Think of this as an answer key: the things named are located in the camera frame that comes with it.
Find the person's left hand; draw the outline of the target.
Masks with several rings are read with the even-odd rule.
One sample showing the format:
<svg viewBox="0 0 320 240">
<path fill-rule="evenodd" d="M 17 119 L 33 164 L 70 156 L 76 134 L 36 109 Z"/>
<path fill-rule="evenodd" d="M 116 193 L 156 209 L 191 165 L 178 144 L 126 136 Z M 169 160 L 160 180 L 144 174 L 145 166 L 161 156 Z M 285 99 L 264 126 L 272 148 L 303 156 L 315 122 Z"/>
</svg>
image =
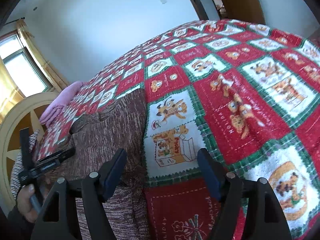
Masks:
<svg viewBox="0 0 320 240">
<path fill-rule="evenodd" d="M 42 193 L 43 200 L 46 200 L 51 188 L 51 182 L 47 176 L 44 176 L 40 182 L 40 191 Z M 30 201 L 34 193 L 35 187 L 33 184 L 30 184 L 22 187 L 17 195 L 17 208 L 20 214 L 22 214 L 25 217 L 25 219 L 30 223 L 35 223 L 38 217 L 38 213 L 33 208 L 33 205 Z"/>
</svg>

